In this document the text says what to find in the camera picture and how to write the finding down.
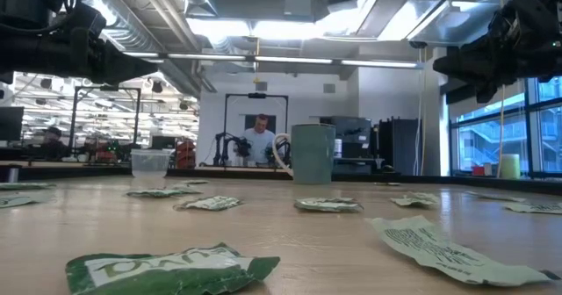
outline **yellow object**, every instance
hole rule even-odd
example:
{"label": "yellow object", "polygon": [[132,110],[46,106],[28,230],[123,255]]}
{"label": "yellow object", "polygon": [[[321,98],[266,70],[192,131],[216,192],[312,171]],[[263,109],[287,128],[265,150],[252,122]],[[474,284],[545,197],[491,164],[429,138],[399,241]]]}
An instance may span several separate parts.
{"label": "yellow object", "polygon": [[500,177],[504,179],[518,179],[520,175],[519,155],[502,155]]}

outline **table surface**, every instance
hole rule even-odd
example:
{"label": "table surface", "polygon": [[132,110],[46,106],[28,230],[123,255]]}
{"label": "table surface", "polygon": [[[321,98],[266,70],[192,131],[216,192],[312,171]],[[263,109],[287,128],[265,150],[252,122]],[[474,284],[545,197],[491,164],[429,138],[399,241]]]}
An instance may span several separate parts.
{"label": "table surface", "polygon": [[[127,176],[55,180],[55,199],[0,209],[0,292],[69,294],[67,261],[95,253],[168,254],[225,242],[247,256],[280,256],[263,284],[242,294],[554,294],[560,282],[518,288],[468,285],[423,268],[386,246],[364,218],[423,215],[452,240],[509,265],[528,265],[562,275],[562,215],[503,209],[464,191],[502,193],[537,201],[557,197],[458,185],[332,183],[210,179],[206,196],[227,195],[245,204],[222,212],[177,212],[190,198],[130,198],[131,189],[173,184],[183,178],[143,182]],[[389,198],[408,191],[435,193],[432,209],[398,207]],[[295,198],[351,197],[359,214],[301,212]]]}

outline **white shirt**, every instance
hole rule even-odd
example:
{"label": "white shirt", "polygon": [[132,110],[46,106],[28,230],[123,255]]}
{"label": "white shirt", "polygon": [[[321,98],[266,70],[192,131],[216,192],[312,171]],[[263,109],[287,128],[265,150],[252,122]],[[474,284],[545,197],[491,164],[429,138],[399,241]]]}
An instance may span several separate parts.
{"label": "white shirt", "polygon": [[249,157],[246,159],[256,163],[267,163],[265,148],[271,148],[275,134],[267,129],[263,133],[257,133],[254,128],[250,128],[244,132],[242,137],[248,140],[252,146],[249,150]]}

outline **white wall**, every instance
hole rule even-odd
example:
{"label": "white wall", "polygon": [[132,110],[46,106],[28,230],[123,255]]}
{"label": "white wall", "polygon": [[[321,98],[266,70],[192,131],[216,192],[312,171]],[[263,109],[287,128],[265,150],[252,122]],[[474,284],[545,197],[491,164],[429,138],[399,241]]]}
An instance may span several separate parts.
{"label": "white wall", "polygon": [[[223,132],[223,119],[226,93],[247,94],[255,92],[255,75],[214,74],[208,76],[218,93],[203,93],[200,100],[198,155],[197,163],[213,163],[214,146],[209,149],[217,133]],[[260,81],[268,82],[269,95],[289,96],[288,131],[291,126],[303,123],[317,123],[322,116],[347,116],[349,113],[347,83],[332,75],[293,75],[263,74]],[[335,84],[335,94],[323,93],[324,83]],[[248,99],[230,97],[228,99],[227,132],[241,135],[244,118],[248,114],[265,113],[277,117],[277,133],[285,130],[285,101],[275,99]]]}
{"label": "white wall", "polygon": [[419,70],[360,68],[359,117],[372,123],[392,116],[417,119],[422,85]]}

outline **air vent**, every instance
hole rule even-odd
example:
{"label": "air vent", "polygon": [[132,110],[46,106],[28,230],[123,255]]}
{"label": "air vent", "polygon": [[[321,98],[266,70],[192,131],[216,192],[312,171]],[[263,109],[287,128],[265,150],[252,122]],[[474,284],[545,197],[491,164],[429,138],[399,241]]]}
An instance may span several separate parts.
{"label": "air vent", "polygon": [[264,81],[256,83],[256,92],[265,92],[267,91],[267,83]]}
{"label": "air vent", "polygon": [[335,84],[324,83],[324,93],[329,93],[329,94],[335,93]]}

